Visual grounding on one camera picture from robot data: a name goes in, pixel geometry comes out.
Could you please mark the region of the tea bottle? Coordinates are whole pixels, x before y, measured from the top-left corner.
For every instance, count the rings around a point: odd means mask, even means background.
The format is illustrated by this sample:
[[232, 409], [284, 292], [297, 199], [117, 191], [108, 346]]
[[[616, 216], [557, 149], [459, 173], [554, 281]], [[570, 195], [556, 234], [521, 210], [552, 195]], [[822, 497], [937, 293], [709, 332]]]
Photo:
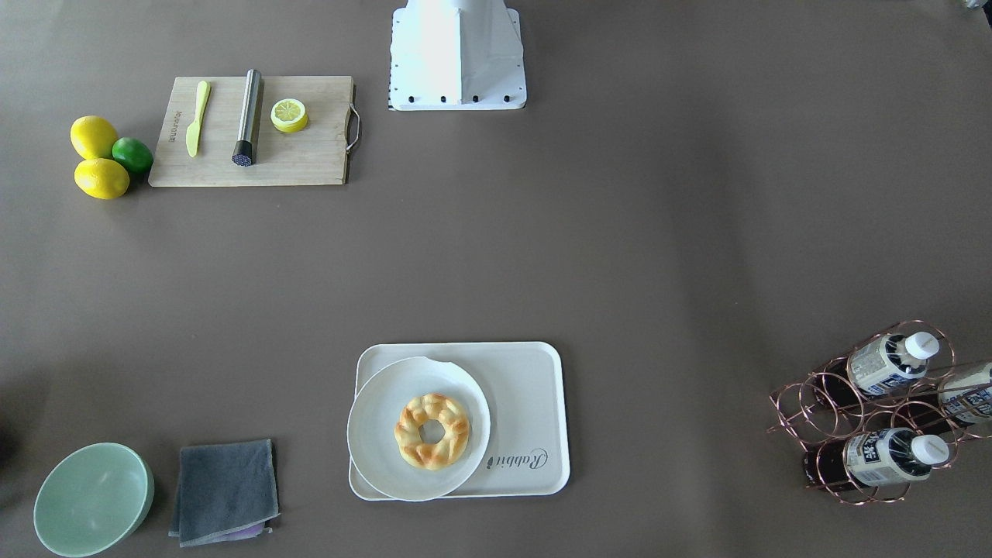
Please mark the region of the tea bottle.
[[803, 467], [814, 487], [860, 491], [927, 480], [951, 455], [939, 436], [899, 427], [823, 443], [807, 451]]
[[830, 363], [814, 380], [816, 399], [842, 408], [891, 396], [922, 379], [939, 351], [939, 340], [929, 332], [886, 333]]
[[991, 420], [991, 363], [957, 367], [938, 386], [928, 386], [902, 408], [911, 427], [942, 435]]

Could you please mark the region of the white plate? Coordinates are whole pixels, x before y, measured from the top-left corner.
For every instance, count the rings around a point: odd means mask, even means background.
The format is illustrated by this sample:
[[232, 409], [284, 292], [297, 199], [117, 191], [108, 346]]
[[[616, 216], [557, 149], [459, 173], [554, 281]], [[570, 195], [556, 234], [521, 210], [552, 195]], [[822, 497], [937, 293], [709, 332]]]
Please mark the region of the white plate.
[[[394, 424], [419, 395], [453, 397], [469, 414], [471, 434], [462, 458], [431, 472], [408, 465], [394, 441]], [[428, 501], [460, 487], [481, 463], [491, 434], [491, 413], [481, 386], [455, 363], [404, 358], [377, 372], [359, 390], [350, 411], [347, 440], [352, 462], [376, 491], [400, 501]]]

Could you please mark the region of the glazed twisted donut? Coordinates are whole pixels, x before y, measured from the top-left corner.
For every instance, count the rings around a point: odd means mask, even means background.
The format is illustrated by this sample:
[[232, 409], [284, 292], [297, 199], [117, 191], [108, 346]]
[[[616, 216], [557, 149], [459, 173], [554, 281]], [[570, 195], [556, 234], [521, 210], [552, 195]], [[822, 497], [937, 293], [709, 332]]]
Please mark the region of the glazed twisted donut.
[[471, 423], [467, 410], [446, 394], [428, 393], [411, 399], [394, 424], [400, 457], [419, 470], [446, 469], [467, 451]]

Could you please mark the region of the half lemon slice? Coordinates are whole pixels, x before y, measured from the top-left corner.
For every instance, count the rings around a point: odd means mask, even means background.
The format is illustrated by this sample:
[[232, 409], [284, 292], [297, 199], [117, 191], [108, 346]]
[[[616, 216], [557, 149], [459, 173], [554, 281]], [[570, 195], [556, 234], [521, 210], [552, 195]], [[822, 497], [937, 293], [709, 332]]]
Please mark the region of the half lemon slice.
[[295, 98], [277, 100], [270, 110], [270, 124], [283, 133], [302, 131], [308, 125], [307, 106]]

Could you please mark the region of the steel muddler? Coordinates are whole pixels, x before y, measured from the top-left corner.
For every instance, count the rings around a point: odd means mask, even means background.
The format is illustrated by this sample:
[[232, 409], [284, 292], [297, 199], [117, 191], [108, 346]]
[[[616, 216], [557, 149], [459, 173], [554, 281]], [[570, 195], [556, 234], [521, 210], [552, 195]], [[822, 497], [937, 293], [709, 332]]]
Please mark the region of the steel muddler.
[[248, 168], [255, 163], [254, 142], [259, 127], [263, 82], [262, 74], [256, 68], [247, 71], [239, 127], [231, 157], [231, 161], [239, 167]]

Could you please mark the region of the wooden cutting board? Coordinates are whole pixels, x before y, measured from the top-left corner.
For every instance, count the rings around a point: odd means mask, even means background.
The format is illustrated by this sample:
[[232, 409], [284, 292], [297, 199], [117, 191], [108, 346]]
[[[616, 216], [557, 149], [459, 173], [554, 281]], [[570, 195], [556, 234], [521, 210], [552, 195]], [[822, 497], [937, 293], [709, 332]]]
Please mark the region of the wooden cutting board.
[[[336, 186], [348, 169], [354, 79], [350, 75], [264, 75], [251, 166], [233, 162], [246, 88], [245, 75], [209, 75], [198, 155], [188, 156], [187, 129], [194, 121], [201, 75], [176, 77], [148, 176], [159, 188]], [[277, 100], [304, 103], [308, 125], [286, 134], [270, 123]]]

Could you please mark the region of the grey folded cloth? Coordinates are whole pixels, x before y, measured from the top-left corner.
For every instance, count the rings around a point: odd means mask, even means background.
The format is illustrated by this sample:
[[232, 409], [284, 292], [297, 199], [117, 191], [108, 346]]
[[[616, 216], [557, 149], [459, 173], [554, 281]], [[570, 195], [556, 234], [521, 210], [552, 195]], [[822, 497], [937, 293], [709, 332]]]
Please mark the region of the grey folded cloth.
[[252, 538], [280, 515], [270, 439], [184, 447], [169, 536], [181, 547]]

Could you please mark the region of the yellow plastic knife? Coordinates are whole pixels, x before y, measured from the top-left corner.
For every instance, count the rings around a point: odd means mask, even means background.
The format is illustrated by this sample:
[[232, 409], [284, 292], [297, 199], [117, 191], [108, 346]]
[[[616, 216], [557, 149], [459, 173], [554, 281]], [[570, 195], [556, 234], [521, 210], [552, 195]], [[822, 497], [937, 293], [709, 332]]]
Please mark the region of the yellow plastic knife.
[[198, 155], [203, 117], [205, 117], [210, 93], [212, 93], [212, 84], [205, 79], [199, 81], [195, 89], [194, 120], [189, 123], [187, 130], [185, 130], [185, 149], [191, 158]]

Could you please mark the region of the green lime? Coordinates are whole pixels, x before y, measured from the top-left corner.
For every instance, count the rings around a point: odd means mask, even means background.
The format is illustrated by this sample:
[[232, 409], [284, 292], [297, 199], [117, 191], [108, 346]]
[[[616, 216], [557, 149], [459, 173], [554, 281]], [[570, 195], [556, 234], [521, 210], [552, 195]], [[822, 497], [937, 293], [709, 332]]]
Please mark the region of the green lime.
[[153, 153], [142, 141], [121, 137], [111, 147], [111, 158], [131, 174], [145, 174], [153, 166]]

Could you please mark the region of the yellow lemon lower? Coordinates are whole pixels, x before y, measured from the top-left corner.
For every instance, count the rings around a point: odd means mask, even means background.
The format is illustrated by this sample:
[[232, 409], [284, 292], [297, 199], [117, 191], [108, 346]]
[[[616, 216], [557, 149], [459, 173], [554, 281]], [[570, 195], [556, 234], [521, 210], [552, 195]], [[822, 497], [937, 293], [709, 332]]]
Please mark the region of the yellow lemon lower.
[[127, 192], [131, 177], [127, 169], [113, 159], [97, 158], [78, 163], [74, 181], [86, 195], [98, 200], [114, 200]]

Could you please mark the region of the yellow lemon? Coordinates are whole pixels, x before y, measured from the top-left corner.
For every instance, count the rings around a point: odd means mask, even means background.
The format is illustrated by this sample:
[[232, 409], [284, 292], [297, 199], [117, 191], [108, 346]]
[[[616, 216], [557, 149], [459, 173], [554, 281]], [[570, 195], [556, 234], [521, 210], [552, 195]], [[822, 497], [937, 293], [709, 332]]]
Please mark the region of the yellow lemon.
[[113, 159], [97, 158], [78, 163], [74, 181], [86, 195], [98, 200], [114, 200], [127, 192], [131, 177], [127, 169]]
[[70, 138], [72, 147], [82, 159], [110, 159], [119, 135], [105, 118], [86, 115], [71, 124]]

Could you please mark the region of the yellow lemon upper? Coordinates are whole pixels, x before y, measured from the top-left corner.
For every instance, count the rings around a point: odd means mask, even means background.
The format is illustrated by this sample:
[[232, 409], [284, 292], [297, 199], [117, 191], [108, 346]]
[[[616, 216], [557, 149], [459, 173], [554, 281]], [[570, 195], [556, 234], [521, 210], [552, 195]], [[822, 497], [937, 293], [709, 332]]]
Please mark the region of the yellow lemon upper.
[[70, 138], [72, 147], [82, 159], [110, 159], [119, 135], [105, 118], [86, 115], [71, 124]]

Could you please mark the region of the mint green bowl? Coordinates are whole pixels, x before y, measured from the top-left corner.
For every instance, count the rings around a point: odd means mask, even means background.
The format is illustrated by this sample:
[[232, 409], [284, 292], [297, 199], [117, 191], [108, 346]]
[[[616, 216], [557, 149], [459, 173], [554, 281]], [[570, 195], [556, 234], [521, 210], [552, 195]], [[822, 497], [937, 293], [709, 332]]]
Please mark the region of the mint green bowl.
[[131, 536], [153, 502], [153, 475], [134, 449], [95, 443], [47, 474], [34, 505], [40, 543], [54, 554], [85, 557]]

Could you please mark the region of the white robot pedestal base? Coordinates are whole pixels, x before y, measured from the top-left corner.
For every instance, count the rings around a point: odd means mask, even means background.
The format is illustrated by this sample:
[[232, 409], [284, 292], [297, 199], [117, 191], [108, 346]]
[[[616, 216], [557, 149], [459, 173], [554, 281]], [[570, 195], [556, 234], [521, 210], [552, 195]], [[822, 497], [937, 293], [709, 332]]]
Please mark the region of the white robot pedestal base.
[[520, 14], [503, 1], [408, 1], [393, 11], [390, 52], [394, 111], [527, 105]]

